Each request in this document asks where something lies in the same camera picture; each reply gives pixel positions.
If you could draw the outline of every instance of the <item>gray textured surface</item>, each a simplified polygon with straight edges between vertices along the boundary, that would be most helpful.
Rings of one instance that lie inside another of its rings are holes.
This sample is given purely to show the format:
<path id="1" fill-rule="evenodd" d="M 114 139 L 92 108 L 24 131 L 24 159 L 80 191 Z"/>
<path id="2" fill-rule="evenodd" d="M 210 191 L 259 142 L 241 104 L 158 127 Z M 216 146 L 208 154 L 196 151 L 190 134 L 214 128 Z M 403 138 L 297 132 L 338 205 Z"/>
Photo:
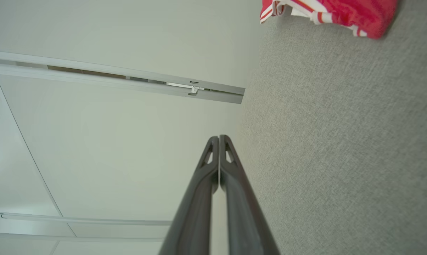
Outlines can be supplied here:
<path id="1" fill-rule="evenodd" d="M 427 1 L 359 39 L 270 18 L 239 155 L 282 254 L 427 254 Z"/>

